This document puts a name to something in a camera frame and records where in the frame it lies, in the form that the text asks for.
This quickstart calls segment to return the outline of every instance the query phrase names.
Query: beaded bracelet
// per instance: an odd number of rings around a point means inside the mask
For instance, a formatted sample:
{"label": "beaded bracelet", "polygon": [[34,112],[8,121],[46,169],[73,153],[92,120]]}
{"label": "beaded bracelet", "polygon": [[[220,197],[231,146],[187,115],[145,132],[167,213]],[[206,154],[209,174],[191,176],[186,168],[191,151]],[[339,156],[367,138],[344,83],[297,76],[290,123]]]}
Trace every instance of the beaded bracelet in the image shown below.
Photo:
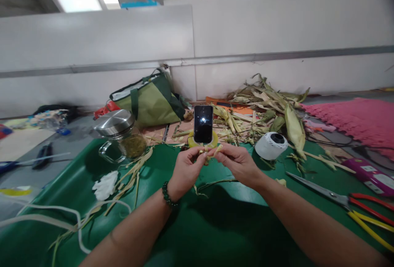
{"label": "beaded bracelet", "polygon": [[164,195],[164,200],[165,202],[171,207],[171,208],[177,208],[179,207],[179,203],[175,203],[171,200],[170,196],[168,195],[167,192],[167,185],[168,185],[168,181],[165,181],[163,184],[163,195]]}

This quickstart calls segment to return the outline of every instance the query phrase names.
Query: white cable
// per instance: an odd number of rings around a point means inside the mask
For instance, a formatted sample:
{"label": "white cable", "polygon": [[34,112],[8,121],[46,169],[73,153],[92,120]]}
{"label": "white cable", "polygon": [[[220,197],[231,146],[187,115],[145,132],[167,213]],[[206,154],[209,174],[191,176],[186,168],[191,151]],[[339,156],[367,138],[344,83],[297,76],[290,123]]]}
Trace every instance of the white cable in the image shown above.
{"label": "white cable", "polygon": [[128,204],[126,204],[125,202],[123,202],[123,201],[120,201],[120,200],[117,200],[117,199],[113,199],[113,200],[110,200],[110,201],[100,201],[100,202],[98,202],[94,207],[92,207],[92,208],[87,212],[87,214],[86,214],[86,216],[85,216],[85,219],[83,220],[82,225],[81,225],[80,227],[82,228],[82,227],[84,227],[84,226],[86,225],[86,223],[87,223],[87,221],[88,221],[90,215],[92,214],[92,211],[93,211],[95,208],[97,208],[97,207],[99,207],[99,206],[102,206],[103,204],[106,204],[106,203],[113,203],[113,202],[115,202],[115,203],[120,203],[121,205],[124,205],[125,207],[127,207],[128,213],[131,214],[131,207],[130,207]]}
{"label": "white cable", "polygon": [[74,225],[68,224],[66,222],[63,222],[58,219],[54,219],[54,218],[51,218],[51,217],[48,217],[45,215],[40,215],[40,214],[23,215],[23,216],[18,216],[18,217],[14,217],[11,219],[7,219],[4,221],[0,221],[0,227],[6,226],[9,224],[13,224],[13,223],[16,223],[19,221],[26,221],[26,220],[34,220],[34,221],[48,223],[48,224],[55,225],[60,228],[70,230],[72,232],[77,231],[77,228]]}
{"label": "white cable", "polygon": [[[101,206],[101,205],[106,204],[106,203],[113,203],[113,202],[115,202],[115,203],[120,203],[120,204],[126,206],[127,209],[128,209],[128,211],[129,211],[129,213],[131,213],[131,208],[130,208],[130,206],[129,206],[128,204],[126,204],[125,202],[123,202],[123,201],[120,201],[120,200],[117,200],[117,199],[113,199],[113,200],[110,200],[110,201],[100,201],[99,203],[97,203],[94,207],[92,207],[92,208],[89,210],[88,214],[86,215],[86,217],[85,217],[85,219],[84,219],[84,223],[82,224],[82,223],[81,223],[81,215],[80,215],[80,213],[79,213],[78,211],[73,210],[73,209],[70,209],[70,208],[66,208],[66,207],[62,207],[62,206],[56,206],[56,205],[35,205],[35,204],[32,204],[32,203],[26,203],[26,202],[24,202],[24,201],[20,201],[20,200],[17,200],[17,199],[7,198],[7,197],[5,197],[5,196],[0,196],[0,197],[2,197],[3,199],[9,200],[9,201],[15,202],[15,203],[19,203],[19,204],[21,204],[21,205],[25,205],[25,206],[27,206],[27,207],[31,207],[31,208],[63,210],[63,211],[71,212],[71,213],[75,214],[75,215],[77,216],[77,225],[78,225],[78,226],[77,226],[77,229],[78,229],[78,243],[79,243],[79,248],[80,248],[81,251],[83,251],[85,254],[90,254],[91,250],[87,249],[87,248],[83,245],[83,242],[82,242],[82,227],[87,223],[87,221],[88,221],[88,219],[89,219],[89,216],[90,216],[91,212],[92,212],[96,207]],[[5,222],[10,221],[10,220],[12,220],[12,219],[4,220],[4,221],[2,221],[1,223],[3,223],[3,222],[5,223]],[[60,220],[57,220],[57,219],[54,219],[54,218],[51,218],[51,219],[56,220],[56,221],[58,221],[58,222],[60,222],[60,223],[64,223],[63,221],[60,221]],[[12,223],[15,223],[15,222],[18,222],[18,221],[23,221],[23,220],[29,220],[29,219],[15,220],[15,221],[12,221],[12,222],[7,223],[7,224],[5,224],[5,225],[12,224]],[[44,220],[39,220],[39,221],[44,222],[44,223],[49,223],[48,220],[45,220],[45,221],[44,221]]]}

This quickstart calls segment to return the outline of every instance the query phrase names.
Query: white tape roll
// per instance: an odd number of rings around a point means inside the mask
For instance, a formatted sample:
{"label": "white tape roll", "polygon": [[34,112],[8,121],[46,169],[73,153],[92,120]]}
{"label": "white tape roll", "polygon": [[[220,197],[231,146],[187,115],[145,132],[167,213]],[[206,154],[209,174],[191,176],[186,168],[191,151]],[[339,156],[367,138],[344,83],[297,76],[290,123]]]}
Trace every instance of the white tape roll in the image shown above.
{"label": "white tape roll", "polygon": [[275,160],[287,149],[285,137],[277,132],[268,132],[254,146],[257,154],[265,160]]}

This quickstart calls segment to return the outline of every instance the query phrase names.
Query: pink blanket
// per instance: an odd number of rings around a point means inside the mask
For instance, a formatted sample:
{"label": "pink blanket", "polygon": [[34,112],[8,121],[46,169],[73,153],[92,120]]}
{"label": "pink blanket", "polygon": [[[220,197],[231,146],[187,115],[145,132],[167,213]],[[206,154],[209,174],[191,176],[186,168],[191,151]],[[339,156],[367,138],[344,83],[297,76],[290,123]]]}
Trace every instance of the pink blanket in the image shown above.
{"label": "pink blanket", "polygon": [[[302,107],[312,116],[336,126],[364,145],[394,148],[394,103],[356,98]],[[378,151],[394,161],[394,150]]]}

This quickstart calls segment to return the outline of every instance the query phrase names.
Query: metal lid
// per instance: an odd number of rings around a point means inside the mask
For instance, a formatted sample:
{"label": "metal lid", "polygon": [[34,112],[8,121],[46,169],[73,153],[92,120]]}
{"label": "metal lid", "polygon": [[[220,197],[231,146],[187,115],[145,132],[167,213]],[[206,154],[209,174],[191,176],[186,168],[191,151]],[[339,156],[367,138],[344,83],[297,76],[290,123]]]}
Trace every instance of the metal lid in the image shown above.
{"label": "metal lid", "polygon": [[93,127],[102,136],[113,136],[134,126],[134,116],[125,109],[111,111],[96,120]]}

